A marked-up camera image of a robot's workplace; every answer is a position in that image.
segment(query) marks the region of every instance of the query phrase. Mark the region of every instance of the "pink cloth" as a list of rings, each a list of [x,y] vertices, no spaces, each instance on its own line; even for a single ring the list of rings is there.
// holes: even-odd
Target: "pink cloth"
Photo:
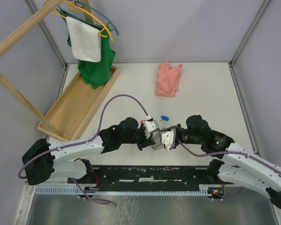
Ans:
[[[164,62],[159,65],[155,90],[156,96],[175,96],[175,92],[179,90],[178,86],[181,80],[181,68],[182,64],[171,68],[169,62]]]

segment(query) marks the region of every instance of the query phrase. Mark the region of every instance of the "yellow hanger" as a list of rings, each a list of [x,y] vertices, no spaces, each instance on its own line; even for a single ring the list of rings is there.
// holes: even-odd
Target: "yellow hanger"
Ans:
[[[103,26],[103,29],[100,30],[99,35],[102,36],[102,37],[104,37],[104,38],[106,38],[107,35],[103,35],[103,34],[102,34],[102,32],[103,32],[104,30],[106,30],[107,33],[109,34],[109,37],[111,38],[111,41],[113,41],[113,36],[112,36],[110,30],[105,26],[105,24],[104,24],[101,20],[99,20],[99,19],[98,19],[97,17],[95,17],[94,15],[92,15],[90,12],[88,12],[88,11],[86,11],[85,9],[83,9],[83,8],[79,7],[78,5],[76,5],[74,0],[73,0],[73,2],[68,2],[68,1],[63,1],[63,2],[66,3],[66,4],[68,4],[69,7],[70,7],[74,12],[79,12],[79,11],[81,10],[81,11],[83,11],[84,13],[86,13],[86,14],[90,15],[91,17],[93,17],[95,20],[97,20],[97,21]],[[64,19],[66,18],[65,16],[59,14],[59,13],[56,12],[55,10],[53,10],[52,12],[53,12],[54,14],[56,14],[56,15],[61,16],[61,17],[64,18]]]

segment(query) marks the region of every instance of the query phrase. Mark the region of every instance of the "garment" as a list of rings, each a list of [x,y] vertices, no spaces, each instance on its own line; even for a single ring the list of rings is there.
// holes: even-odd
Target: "garment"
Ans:
[[[176,91],[179,90],[181,80],[182,64],[176,67],[170,67],[169,62],[159,65],[158,77],[156,82],[156,96],[174,97]]]
[[[66,22],[72,40],[73,57],[78,60],[99,62],[101,60],[99,30],[70,16],[66,17]]]
[[[93,24],[91,22],[83,21],[82,19],[71,15],[65,10],[61,10],[60,14],[63,16],[70,16],[72,18],[78,19],[92,27],[101,30],[103,26]],[[88,62],[83,60],[78,60],[78,69],[81,73],[86,84],[90,83],[93,89],[96,89],[99,85],[105,84],[109,81],[109,69],[112,66],[114,57],[116,55],[115,51],[110,48],[109,45],[109,35],[106,30],[102,32],[103,35],[108,37],[101,37],[101,60],[100,62]],[[68,36],[67,44],[72,46],[70,36]]]

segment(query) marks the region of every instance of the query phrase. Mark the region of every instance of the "small blue clip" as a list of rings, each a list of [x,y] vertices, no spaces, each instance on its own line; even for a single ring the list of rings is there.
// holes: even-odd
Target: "small blue clip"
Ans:
[[[160,118],[164,121],[169,121],[169,118],[167,116],[161,116]]]

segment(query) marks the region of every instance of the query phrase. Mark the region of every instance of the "table top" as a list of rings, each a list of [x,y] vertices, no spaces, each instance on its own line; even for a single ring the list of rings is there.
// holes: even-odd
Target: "table top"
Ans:
[[[137,98],[147,112],[157,120],[160,128],[180,123],[186,128],[189,116],[200,114],[213,130],[232,137],[236,142],[252,151],[251,142],[242,115],[237,93],[227,63],[183,63],[179,91],[175,97],[155,96],[158,63],[119,63],[121,73],[105,100],[100,105],[82,138],[93,135],[105,103],[118,94]],[[77,64],[70,64],[64,88],[77,74]],[[170,118],[159,122],[161,115]],[[102,127],[117,125],[127,117],[145,120],[142,109],[130,98],[113,100],[105,111]],[[59,142],[50,138],[49,142]],[[188,145],[197,154],[204,154],[200,145]],[[194,157],[181,146],[175,150],[154,151],[151,147],[139,151],[136,145],[122,144],[119,150],[102,155],[88,155],[93,165],[208,165],[212,157]]]

